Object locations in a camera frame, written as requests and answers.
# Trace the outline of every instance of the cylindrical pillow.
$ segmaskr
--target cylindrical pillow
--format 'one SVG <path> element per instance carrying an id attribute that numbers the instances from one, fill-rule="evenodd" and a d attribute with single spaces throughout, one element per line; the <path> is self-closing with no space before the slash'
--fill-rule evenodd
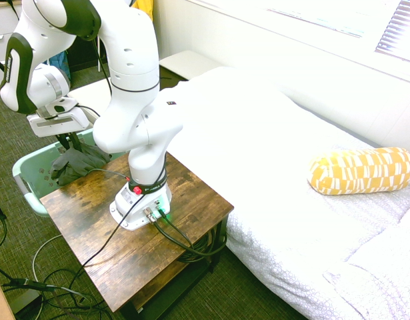
<path id="1" fill-rule="evenodd" d="M 307 180 L 324 195 L 400 190 L 410 182 L 410 153 L 402 148 L 333 151 L 310 162 Z"/>

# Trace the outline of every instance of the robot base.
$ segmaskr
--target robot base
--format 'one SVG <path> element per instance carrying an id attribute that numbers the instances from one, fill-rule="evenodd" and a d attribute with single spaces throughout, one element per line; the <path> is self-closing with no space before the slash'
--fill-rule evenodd
<path id="1" fill-rule="evenodd" d="M 142 197 L 136 206 L 129 212 L 131 207 Z M 126 230 L 136 230 L 150 221 L 144 213 L 146 208 L 150 208 L 156 219 L 161 215 L 157 210 L 159 206 L 165 213 L 169 213 L 172 193 L 167 183 L 159 190 L 148 195 L 137 195 L 129 190 L 128 183 L 116 194 L 115 200 L 110 204 L 110 214 L 117 223 L 129 212 L 121 226 Z"/>

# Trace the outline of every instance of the green carpet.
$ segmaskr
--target green carpet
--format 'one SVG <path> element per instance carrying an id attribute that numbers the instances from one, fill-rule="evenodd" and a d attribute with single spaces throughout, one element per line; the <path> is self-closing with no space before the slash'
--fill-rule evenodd
<path id="1" fill-rule="evenodd" d="M 72 73 L 72 89 L 103 78 L 96 67 Z M 0 206 L 7 216 L 7 239 L 0 248 L 0 268 L 12 277 L 34 279 L 32 260 L 38 248 L 59 234 L 52 220 L 40 218 L 24 200 L 12 177 L 12 166 L 24 155 L 56 142 L 54 137 L 38 138 L 32 132 L 24 115 L 9 110 L 0 100 Z M 64 268 L 78 270 L 79 262 L 62 237 L 43 248 L 36 260 L 36 272 L 40 281 L 55 270 Z M 58 272 L 48 283 L 68 287 L 71 274 Z M 0 283 L 6 279 L 0 275 Z M 97 301 L 102 298 L 86 275 L 75 282 L 73 289 L 90 294 Z M 17 289 L 6 293 L 8 301 L 22 294 Z M 72 302 L 68 296 L 61 297 L 68 307 Z M 35 319 L 38 307 L 29 308 L 20 319 Z M 78 319 L 122 319 L 119 314 L 111 318 L 98 312 L 76 315 Z M 59 308 L 44 305 L 40 319 L 70 319 Z M 221 262 L 213 274 L 207 274 L 174 308 L 164 320 L 183 319 L 305 319 L 288 304 L 274 295 L 259 282 L 252 273 L 225 249 Z"/>

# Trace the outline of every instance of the white bedsheet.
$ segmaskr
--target white bedsheet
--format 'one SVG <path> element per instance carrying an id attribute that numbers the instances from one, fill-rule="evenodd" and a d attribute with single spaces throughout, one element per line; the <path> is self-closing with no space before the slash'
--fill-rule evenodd
<path id="1" fill-rule="evenodd" d="M 410 228 L 390 226 L 324 273 L 366 320 L 410 320 Z"/>
<path id="2" fill-rule="evenodd" d="M 323 273 L 399 222 L 410 185 L 372 195 L 316 193 L 306 179 L 315 155 L 369 146 L 240 71 L 214 69 L 159 99 L 175 101 L 184 122 L 168 151 L 235 208 L 230 250 L 309 319 L 362 319 Z"/>

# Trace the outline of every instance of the white cabinet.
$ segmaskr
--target white cabinet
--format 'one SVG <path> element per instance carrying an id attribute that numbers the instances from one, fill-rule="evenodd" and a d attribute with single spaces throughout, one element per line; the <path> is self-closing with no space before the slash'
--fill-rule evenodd
<path id="1" fill-rule="evenodd" d="M 18 16 L 21 14 L 21 2 L 13 2 Z M 6 3 L 0 3 L 0 61 L 5 60 L 7 42 L 18 24 L 16 14 Z M 0 70 L 0 82 L 3 79 L 3 72 Z"/>

